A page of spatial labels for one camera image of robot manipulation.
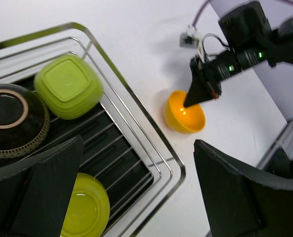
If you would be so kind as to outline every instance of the white tabletop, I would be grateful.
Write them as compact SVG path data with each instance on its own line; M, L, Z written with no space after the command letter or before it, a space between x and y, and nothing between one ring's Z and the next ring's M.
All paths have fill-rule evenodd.
M203 0L0 0L0 41L65 22L87 26L160 125L186 164L184 184L140 233L141 236L204 236L209 223L193 161L193 143L203 139L223 152L256 165L286 124L253 70L222 84L218 101L203 104L204 131L170 131L160 109L176 89L191 83L195 51L178 47L179 34ZM208 6L198 29L223 36ZM208 52L222 48L207 40Z

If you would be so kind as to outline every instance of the black drying tray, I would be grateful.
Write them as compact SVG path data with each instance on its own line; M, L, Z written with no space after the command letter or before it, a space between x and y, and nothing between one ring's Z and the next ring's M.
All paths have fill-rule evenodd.
M33 79L16 84L34 90ZM79 172L95 176L107 190L111 225L152 185L153 174L100 104L74 120L59 119L51 112L50 118L49 134L36 154L81 135L84 153ZM0 159L0 167L20 159Z

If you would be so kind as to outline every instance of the green bowl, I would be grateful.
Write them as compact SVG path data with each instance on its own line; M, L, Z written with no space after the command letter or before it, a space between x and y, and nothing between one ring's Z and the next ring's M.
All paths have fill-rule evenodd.
M103 85L82 58L65 55L36 75L34 87L51 111L62 119L76 119L97 105Z

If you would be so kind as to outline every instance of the orange bowl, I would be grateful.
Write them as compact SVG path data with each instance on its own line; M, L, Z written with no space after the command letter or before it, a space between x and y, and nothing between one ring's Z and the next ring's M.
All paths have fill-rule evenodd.
M204 129L205 114L199 104L185 108L183 103L187 93L176 90L170 94L165 107L164 118L167 125L181 133L195 133Z

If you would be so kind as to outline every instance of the bowl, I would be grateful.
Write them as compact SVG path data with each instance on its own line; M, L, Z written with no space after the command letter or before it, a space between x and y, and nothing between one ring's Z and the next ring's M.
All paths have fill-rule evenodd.
M102 184L88 174L78 173L60 237L99 237L109 215L109 198Z
M42 68L34 87L56 116L68 120L91 110L103 94L96 72L76 55L64 55Z
M177 132L196 133L206 125L205 114L199 104L185 108L186 95L186 92L177 90L169 96L164 107L165 122Z
M0 158L32 152L48 129L47 107L35 93L18 85L0 84Z

